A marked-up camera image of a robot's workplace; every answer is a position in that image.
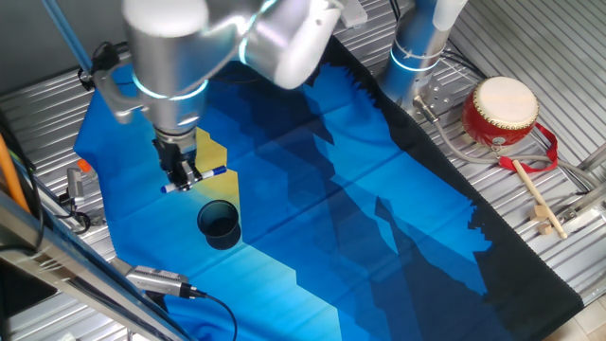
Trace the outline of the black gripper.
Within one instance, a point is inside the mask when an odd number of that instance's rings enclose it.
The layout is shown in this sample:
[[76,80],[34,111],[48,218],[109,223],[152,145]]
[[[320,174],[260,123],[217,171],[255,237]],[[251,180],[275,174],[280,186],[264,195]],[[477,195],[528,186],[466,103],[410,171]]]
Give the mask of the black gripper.
[[162,141],[159,137],[155,138],[152,144],[157,150],[160,167],[169,179],[169,183],[164,185],[164,191],[183,188],[190,190],[202,180],[202,175],[195,166],[195,148],[182,152],[177,144]]

